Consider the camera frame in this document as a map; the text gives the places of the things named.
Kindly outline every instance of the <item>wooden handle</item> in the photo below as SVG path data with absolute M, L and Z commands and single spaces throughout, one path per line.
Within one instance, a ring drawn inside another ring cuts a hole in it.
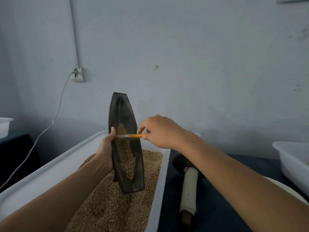
M 129 134 L 129 138 L 142 138 L 145 134 Z

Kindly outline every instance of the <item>white power cord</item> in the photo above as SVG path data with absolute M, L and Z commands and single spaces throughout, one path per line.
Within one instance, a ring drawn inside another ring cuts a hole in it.
M 54 119 L 52 120 L 52 125 L 49 126 L 47 129 L 45 129 L 45 130 L 37 137 L 36 141 L 35 141 L 34 144 L 33 144 L 33 147 L 32 147 L 31 150 L 29 151 L 29 153 L 28 153 L 27 157 L 25 158 L 25 160 L 14 170 L 14 172 L 10 175 L 10 177 L 6 180 L 6 182 L 0 187 L 0 190 L 1 190 L 1 188 L 2 188 L 6 183 L 8 183 L 8 181 L 12 178 L 12 176 L 14 175 L 14 173 L 16 173 L 16 171 L 17 171 L 17 170 L 26 162 L 26 160 L 29 158 L 29 156 L 30 156 L 30 154 L 31 154 L 31 152 L 32 152 L 32 150 L 33 150 L 33 148 L 35 147 L 37 141 L 39 140 L 39 137 L 54 125 L 54 121 L 55 121 L 55 119 L 56 119 L 56 117 L 57 117 L 57 115 L 58 115 L 58 113 L 59 113 L 60 107 L 61 107 L 61 101 L 62 101 L 63 92 L 64 92 L 64 89 L 65 89 L 65 87 L 66 87 L 66 84 L 67 84 L 67 82 L 68 82 L 68 80 L 69 80 L 71 74 L 74 74 L 74 73 L 71 72 L 71 73 L 69 74 L 69 76 L 68 76 L 68 78 L 67 78 L 67 80 L 66 80 L 66 83 L 64 84 L 64 87 L 63 87 L 63 90 L 62 90 L 62 93 L 61 93 L 60 104 L 59 104 L 57 113 L 56 113 Z

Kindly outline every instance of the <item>white container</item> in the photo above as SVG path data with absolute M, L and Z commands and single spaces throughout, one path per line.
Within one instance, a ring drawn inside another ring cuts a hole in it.
M 10 122 L 13 118 L 0 117 L 0 139 L 5 138 L 9 134 Z
M 3 191 L 0 194 L 0 221 L 75 172 L 87 157 L 97 151 L 100 141 L 107 134 L 107 131 L 96 133 Z M 157 148 L 144 139 L 141 139 L 141 146 L 149 151 L 163 153 L 146 228 L 146 231 L 157 231 L 171 150 Z
M 309 196 L 309 143 L 274 142 L 282 173 Z

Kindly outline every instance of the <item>table surface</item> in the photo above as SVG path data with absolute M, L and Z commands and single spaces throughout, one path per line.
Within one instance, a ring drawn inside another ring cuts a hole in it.
M 158 231 L 180 231 L 179 207 L 183 175 L 172 165 L 176 151 L 171 151 Z M 280 160 L 251 156 L 229 155 L 259 174 L 277 180 L 297 191 L 309 202 L 309 198 L 281 172 Z M 192 218 L 191 231 L 251 231 L 237 212 L 207 179 L 197 183 L 197 211 Z

